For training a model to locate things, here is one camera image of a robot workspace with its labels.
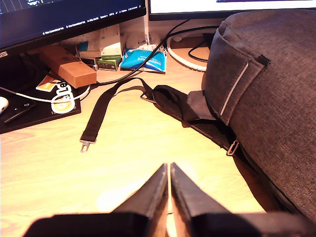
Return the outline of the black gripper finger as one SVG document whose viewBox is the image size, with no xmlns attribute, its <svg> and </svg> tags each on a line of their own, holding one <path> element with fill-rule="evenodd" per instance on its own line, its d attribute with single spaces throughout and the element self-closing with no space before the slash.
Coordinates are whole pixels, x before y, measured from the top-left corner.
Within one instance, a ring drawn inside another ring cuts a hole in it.
<svg viewBox="0 0 316 237">
<path fill-rule="evenodd" d="M 167 164 L 162 164 L 145 184 L 113 213 L 131 212 L 152 218 L 164 196 L 168 195 Z"/>
<path fill-rule="evenodd" d="M 176 164 L 171 164 L 172 193 L 187 217 L 198 217 L 204 214 L 229 215 L 230 211 L 205 193 Z"/>
</svg>

